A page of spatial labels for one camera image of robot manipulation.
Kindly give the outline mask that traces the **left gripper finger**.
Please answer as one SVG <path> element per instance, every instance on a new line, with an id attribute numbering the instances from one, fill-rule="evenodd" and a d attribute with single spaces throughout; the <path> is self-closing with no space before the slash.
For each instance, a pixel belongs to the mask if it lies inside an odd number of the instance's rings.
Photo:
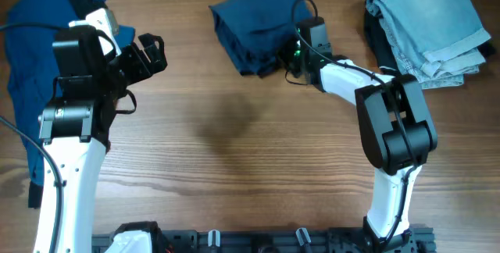
<path id="1" fill-rule="evenodd" d="M 150 33 L 138 36 L 148 57 L 164 57 L 164 41 L 160 36 Z"/>
<path id="2" fill-rule="evenodd" d="M 162 72 L 168 65 L 164 52 L 157 48 L 141 50 L 140 57 L 140 74 L 142 76 L 153 76 Z"/>

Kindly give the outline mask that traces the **dark navy denim shorts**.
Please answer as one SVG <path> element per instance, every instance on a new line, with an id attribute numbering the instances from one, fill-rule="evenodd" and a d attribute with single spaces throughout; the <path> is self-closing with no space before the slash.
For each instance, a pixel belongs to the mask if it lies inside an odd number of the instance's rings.
<path id="1" fill-rule="evenodd" d="M 236 70 L 265 77 L 277 68 L 277 52 L 295 36 L 293 22 L 313 15 L 296 0 L 226 0 L 209 8 L 214 30 Z"/>

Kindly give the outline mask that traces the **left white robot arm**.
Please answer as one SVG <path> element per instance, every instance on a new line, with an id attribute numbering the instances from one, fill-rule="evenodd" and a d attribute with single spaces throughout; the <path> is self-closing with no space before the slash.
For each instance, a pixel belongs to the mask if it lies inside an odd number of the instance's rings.
<path id="1" fill-rule="evenodd" d="M 142 34 L 120 47 L 113 12 L 101 8 L 55 35 L 59 67 L 54 94 L 38 117 L 46 161 L 36 252 L 89 252 L 98 175 L 110 149 L 109 129 L 131 97 L 128 86 L 167 67 L 160 36 Z"/>

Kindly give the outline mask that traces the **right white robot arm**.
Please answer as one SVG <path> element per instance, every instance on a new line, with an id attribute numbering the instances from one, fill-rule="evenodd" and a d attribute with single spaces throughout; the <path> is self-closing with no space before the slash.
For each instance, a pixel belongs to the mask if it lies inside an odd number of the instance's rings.
<path id="1" fill-rule="evenodd" d="M 292 38 L 277 53 L 284 68 L 356 108 L 362 149 L 374 168 L 373 197 L 355 244 L 365 252 L 399 250 L 414 241 L 408 212 L 413 187 L 438 138 L 416 79 L 392 77 Z"/>

